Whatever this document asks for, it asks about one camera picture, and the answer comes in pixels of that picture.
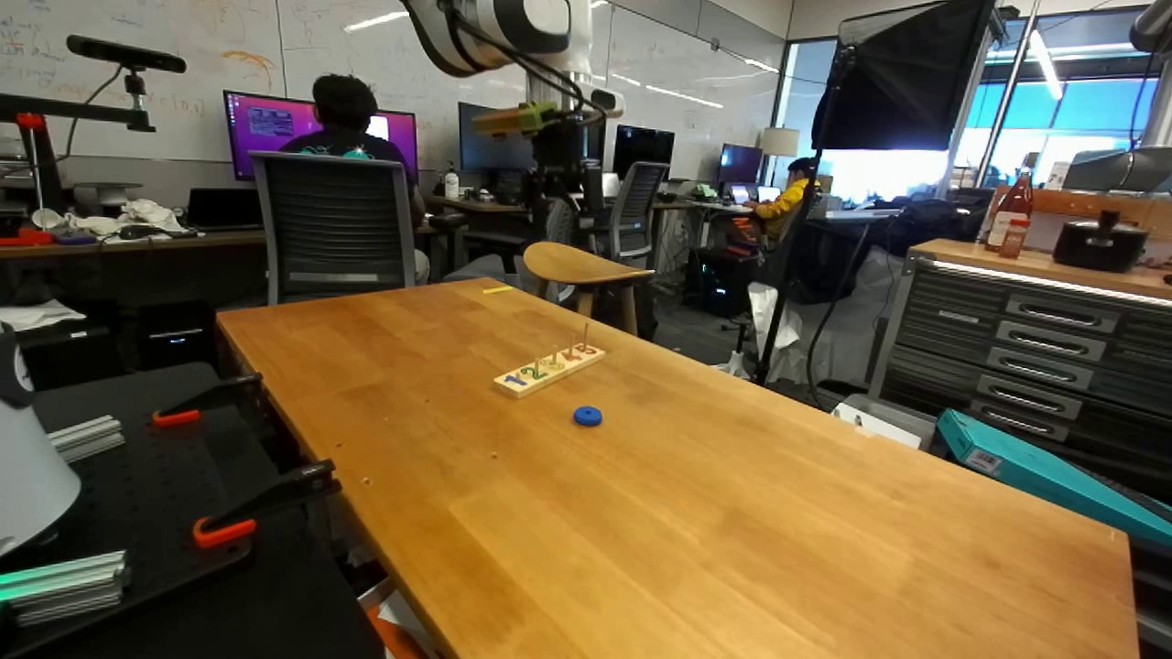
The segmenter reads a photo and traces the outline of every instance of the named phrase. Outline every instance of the laptop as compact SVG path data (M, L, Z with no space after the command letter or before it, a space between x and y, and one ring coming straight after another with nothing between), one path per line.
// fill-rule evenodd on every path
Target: laptop
M190 185L183 223L206 235L261 230L256 185Z

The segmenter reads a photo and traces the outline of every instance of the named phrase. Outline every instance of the purple screen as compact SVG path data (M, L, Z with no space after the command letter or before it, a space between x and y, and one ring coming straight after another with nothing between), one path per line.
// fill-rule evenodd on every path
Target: purple screen
M273 96L222 90L229 169L237 178L252 178L252 155L282 151L287 141L320 132L316 101ZM399 146L407 171L418 177L418 127L415 112L378 111L367 134Z

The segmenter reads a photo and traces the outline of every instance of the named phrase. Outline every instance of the white lamp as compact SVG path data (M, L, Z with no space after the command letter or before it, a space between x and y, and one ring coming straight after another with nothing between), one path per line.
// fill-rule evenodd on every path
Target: white lamp
M774 157L796 157L799 155L799 132L796 127L764 127L759 134L759 151L770 157L764 183L774 183Z

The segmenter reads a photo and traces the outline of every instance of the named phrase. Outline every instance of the teal object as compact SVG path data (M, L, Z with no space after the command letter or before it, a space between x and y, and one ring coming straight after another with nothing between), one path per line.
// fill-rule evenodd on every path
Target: teal object
M1007 488L1030 492L1061 507L1101 518L1146 544L1172 548L1172 506L1156 498L1127 494L1061 461L1058 455L1022 443L958 409L945 409L937 422L937 432L958 466L986 471Z

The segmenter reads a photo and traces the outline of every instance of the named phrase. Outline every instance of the whiteboard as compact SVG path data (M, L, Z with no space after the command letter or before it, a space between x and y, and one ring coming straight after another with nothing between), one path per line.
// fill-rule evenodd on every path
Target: whiteboard
M504 64L445 77L428 63L411 18L346 34L350 23L399 12L399 0L0 0L0 90L69 101L94 90L112 63L69 53L69 34L172 52L185 57L185 72L147 68L156 132L80 119L73 155L227 161L222 86L309 99L316 77L354 72L384 111L418 112L420 163L442 171L459 161L459 101L517 106L522 72ZM594 12L588 63L600 83L627 99L616 124L679 132L672 177L699 177L719 141L751 141L774 112L775 77L613 3ZM722 99L722 111L622 86L613 72ZM128 96L116 82L94 101L128 106Z

